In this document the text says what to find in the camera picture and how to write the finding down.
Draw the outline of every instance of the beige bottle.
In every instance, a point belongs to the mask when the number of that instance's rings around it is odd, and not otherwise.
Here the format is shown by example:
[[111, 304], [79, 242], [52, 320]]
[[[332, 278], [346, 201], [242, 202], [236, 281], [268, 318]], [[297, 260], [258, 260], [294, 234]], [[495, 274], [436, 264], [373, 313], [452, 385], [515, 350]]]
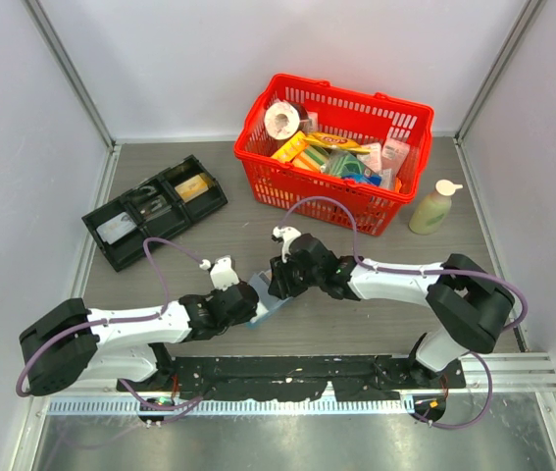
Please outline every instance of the beige bottle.
[[432, 234], [443, 223], [445, 216], [452, 207], [452, 195], [461, 184], [454, 184], [450, 180], [439, 180], [435, 190], [426, 196], [411, 218], [408, 227], [415, 234]]

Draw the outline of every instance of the gray table surface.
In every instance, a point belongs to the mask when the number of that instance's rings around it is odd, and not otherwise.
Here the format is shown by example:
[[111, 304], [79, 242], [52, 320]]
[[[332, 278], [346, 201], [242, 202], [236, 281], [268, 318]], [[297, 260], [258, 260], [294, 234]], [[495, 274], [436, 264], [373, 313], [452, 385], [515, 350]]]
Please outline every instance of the gray table surface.
[[[232, 142], [132, 144], [122, 147], [111, 198], [194, 154], [221, 183], [229, 204], [216, 214], [175, 238], [176, 242], [214, 260], [231, 255], [236, 272], [248, 280], [268, 268], [279, 254], [271, 241], [273, 227], [284, 211], [257, 202]], [[452, 252], [473, 258], [486, 271], [492, 265], [482, 237], [472, 198], [461, 190], [441, 229], [433, 235], [415, 235], [408, 221], [416, 204], [439, 179], [465, 183], [451, 138], [436, 138], [419, 195], [403, 207], [380, 237], [360, 235], [363, 255], [389, 263], [423, 264], [443, 261]], [[310, 232], [338, 255], [351, 253], [351, 232], [328, 223], [294, 215], [289, 225]], [[168, 247], [155, 252], [171, 289], [171, 296], [208, 293], [209, 277], [183, 254]], [[102, 309], [129, 309], [162, 303], [164, 296], [146, 259], [116, 273], [101, 253], [94, 256], [86, 293], [86, 305]], [[408, 353], [423, 332], [438, 327], [425, 307], [390, 300], [336, 301], [311, 289], [285, 305], [258, 329], [231, 328], [209, 341], [171, 345], [172, 354], [191, 355], [301, 355]], [[504, 334], [499, 352], [519, 351], [512, 333]]]

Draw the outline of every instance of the robotic arm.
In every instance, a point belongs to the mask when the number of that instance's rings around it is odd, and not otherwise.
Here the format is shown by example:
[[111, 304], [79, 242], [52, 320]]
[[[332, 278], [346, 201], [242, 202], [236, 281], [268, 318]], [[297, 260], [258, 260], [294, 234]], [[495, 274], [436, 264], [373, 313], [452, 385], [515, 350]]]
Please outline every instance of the robotic arm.
[[[334, 299], [395, 299], [434, 311], [441, 329], [424, 334], [409, 357], [407, 378], [418, 385], [430, 384], [467, 351], [490, 353], [514, 305], [511, 293], [494, 282], [425, 275], [441, 268], [481, 271], [463, 255], [451, 255], [442, 264], [390, 265], [336, 257], [318, 239], [294, 228], [275, 228], [273, 236], [282, 248], [281, 256], [271, 259], [270, 295], [287, 299], [317, 287]], [[86, 309], [81, 299], [69, 299], [46, 314], [21, 334], [25, 362], [58, 334], [84, 323], [92, 326], [47, 344], [28, 371], [30, 393], [47, 395], [77, 380], [117, 378], [138, 389], [158, 389], [175, 369], [164, 343], [208, 340], [267, 315], [258, 292], [239, 279], [230, 257], [202, 268], [209, 268], [215, 288], [170, 302], [159, 316], [154, 313], [160, 307], [103, 311]], [[136, 322], [148, 316], [153, 319]]]
[[[57, 306], [21, 334], [25, 362], [68, 328], [94, 325], [55, 342], [40, 356], [28, 372], [29, 392], [47, 395], [77, 380], [117, 378], [140, 385], [140, 390], [151, 385], [157, 389], [171, 377], [172, 361], [164, 343], [209, 340], [266, 312], [256, 291], [234, 272], [230, 257], [220, 258], [209, 270], [215, 286], [209, 294], [189, 294], [172, 301], [157, 317], [153, 314], [161, 306], [104, 311], [86, 309], [81, 299]], [[155, 318], [136, 322], [149, 316]]]
[[318, 239], [294, 228], [275, 228], [273, 237], [282, 243], [282, 252], [271, 260], [271, 295], [285, 299], [319, 287], [334, 299], [394, 299], [432, 309], [442, 327], [421, 336], [410, 355], [410, 376], [420, 385], [468, 351], [492, 352], [515, 304], [506, 288], [491, 281], [426, 275], [441, 269], [483, 272], [464, 255], [430, 265], [370, 259], [361, 264], [353, 256], [336, 257]]

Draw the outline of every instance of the black organizer tray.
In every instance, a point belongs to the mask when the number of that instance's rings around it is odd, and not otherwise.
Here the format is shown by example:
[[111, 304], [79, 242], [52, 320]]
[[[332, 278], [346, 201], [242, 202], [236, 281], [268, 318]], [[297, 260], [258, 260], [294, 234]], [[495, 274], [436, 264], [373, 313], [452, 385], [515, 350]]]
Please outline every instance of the black organizer tray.
[[[194, 177], [205, 174], [208, 190], [184, 202], [175, 187]], [[139, 208], [144, 202], [145, 187], [155, 189], [145, 201], [162, 195], [170, 210], [157, 212], [145, 217]], [[144, 257], [142, 242], [148, 237], [173, 238], [186, 229], [214, 213], [227, 203], [227, 198], [217, 180], [205, 169], [194, 155], [189, 155], [181, 163], [170, 167], [158, 175], [147, 179], [121, 196], [83, 216], [82, 220], [90, 231], [99, 249], [110, 265], [120, 272], [136, 260]], [[121, 213], [127, 213], [136, 224], [136, 229], [110, 244], [97, 233], [97, 228]]]

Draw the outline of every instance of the white tape roll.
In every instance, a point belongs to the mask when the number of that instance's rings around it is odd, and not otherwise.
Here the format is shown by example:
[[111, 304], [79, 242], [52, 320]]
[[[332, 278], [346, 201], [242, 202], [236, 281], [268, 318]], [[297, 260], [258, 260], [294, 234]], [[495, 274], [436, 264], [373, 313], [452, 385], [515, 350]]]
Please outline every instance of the white tape roll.
[[307, 118], [300, 117], [297, 109], [290, 103], [279, 101], [265, 113], [265, 128], [273, 139], [289, 139], [299, 130], [301, 120]]

